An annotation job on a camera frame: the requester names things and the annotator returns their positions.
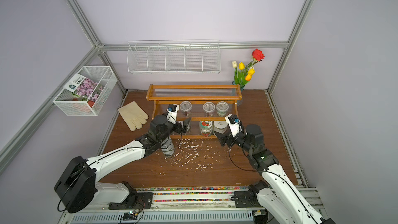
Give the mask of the clear seed jar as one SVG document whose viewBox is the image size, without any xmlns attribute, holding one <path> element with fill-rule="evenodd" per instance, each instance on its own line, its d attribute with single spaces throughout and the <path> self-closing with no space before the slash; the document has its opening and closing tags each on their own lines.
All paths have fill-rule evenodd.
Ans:
<svg viewBox="0 0 398 224">
<path fill-rule="evenodd" d="M 219 117 L 225 117 L 229 110 L 229 104 L 225 101 L 220 101 L 216 105 L 216 111 Z"/>
<path fill-rule="evenodd" d="M 214 111 L 216 110 L 216 106 L 213 102 L 206 102 L 203 104 L 203 111 L 205 117 L 212 117 L 214 115 Z"/>
<path fill-rule="evenodd" d="M 179 110 L 184 117 L 189 117 L 192 111 L 192 104 L 189 101 L 183 101 L 179 105 Z"/>
</svg>

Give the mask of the green label tin can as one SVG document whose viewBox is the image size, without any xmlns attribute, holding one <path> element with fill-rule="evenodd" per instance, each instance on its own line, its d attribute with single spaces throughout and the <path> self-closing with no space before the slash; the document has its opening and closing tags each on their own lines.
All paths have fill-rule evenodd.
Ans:
<svg viewBox="0 0 398 224">
<path fill-rule="evenodd" d="M 161 144 L 161 150 L 166 157 L 170 157 L 175 152 L 175 146 L 171 138 L 165 139 Z"/>
</svg>

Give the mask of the wooden three-tier shelf rack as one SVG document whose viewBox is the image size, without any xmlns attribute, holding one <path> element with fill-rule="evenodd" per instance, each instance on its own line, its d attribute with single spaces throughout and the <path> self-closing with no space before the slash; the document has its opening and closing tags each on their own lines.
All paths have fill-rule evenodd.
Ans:
<svg viewBox="0 0 398 224">
<path fill-rule="evenodd" d="M 192 104 L 192 111 L 189 117 L 184 117 L 181 111 L 178 111 L 177 121 L 184 121 L 191 118 L 191 129 L 183 137 L 186 139 L 214 139 L 215 136 L 204 137 L 201 135 L 199 122 L 202 120 L 225 120 L 225 117 L 219 117 L 217 111 L 214 111 L 212 117 L 205 117 L 203 104 L 213 102 L 215 105 L 220 101 L 229 104 L 227 115 L 238 115 L 237 104 L 242 99 L 241 90 L 238 85 L 150 85 L 147 96 L 148 101 L 154 102 L 152 118 L 167 111 L 169 104 L 180 105 L 183 101 L 189 101 Z"/>
</svg>

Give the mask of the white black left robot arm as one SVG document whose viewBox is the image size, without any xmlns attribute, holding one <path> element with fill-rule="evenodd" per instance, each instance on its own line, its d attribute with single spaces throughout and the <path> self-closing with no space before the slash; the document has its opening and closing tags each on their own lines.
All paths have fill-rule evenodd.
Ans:
<svg viewBox="0 0 398 224">
<path fill-rule="evenodd" d="M 128 163 L 148 157 L 166 145 L 173 132 L 186 133 L 190 122 L 190 118 L 180 123 L 171 116 L 158 115 L 148 132 L 137 140 L 97 157 L 73 158 L 55 185 L 60 203 L 71 214 L 103 204 L 110 210 L 138 208 L 137 191 L 128 182 L 109 184 L 100 180 Z"/>
</svg>

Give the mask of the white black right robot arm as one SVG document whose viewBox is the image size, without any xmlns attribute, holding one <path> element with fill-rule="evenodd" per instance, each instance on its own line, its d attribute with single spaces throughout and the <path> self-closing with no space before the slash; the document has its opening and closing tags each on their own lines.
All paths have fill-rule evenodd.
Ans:
<svg viewBox="0 0 398 224">
<path fill-rule="evenodd" d="M 250 189 L 257 203 L 269 211 L 280 224 L 333 224 L 318 213 L 297 190 L 279 160 L 265 147 L 264 135 L 258 125 L 230 124 L 230 131 L 215 132 L 221 146 L 239 146 L 247 153 L 253 170 L 263 181 Z"/>
</svg>

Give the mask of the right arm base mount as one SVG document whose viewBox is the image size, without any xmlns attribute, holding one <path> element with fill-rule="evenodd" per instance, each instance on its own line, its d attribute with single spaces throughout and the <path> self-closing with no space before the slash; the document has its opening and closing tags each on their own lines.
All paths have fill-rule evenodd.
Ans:
<svg viewBox="0 0 398 224">
<path fill-rule="evenodd" d="M 264 188 L 268 189 L 269 184 L 259 181 L 254 185 L 249 185 L 246 191 L 235 191 L 230 200 L 235 203 L 236 208 L 262 207 L 258 202 L 257 194 Z"/>
</svg>

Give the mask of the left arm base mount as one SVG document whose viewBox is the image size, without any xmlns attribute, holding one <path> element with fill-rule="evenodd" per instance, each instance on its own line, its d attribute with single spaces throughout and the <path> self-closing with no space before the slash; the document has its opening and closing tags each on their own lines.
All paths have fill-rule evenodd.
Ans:
<svg viewBox="0 0 398 224">
<path fill-rule="evenodd" d="M 109 210 L 128 210 L 128 209 L 150 209 L 152 206 L 152 192 L 137 192 L 127 181 L 117 184 L 123 190 L 121 200 L 109 202 Z"/>
</svg>

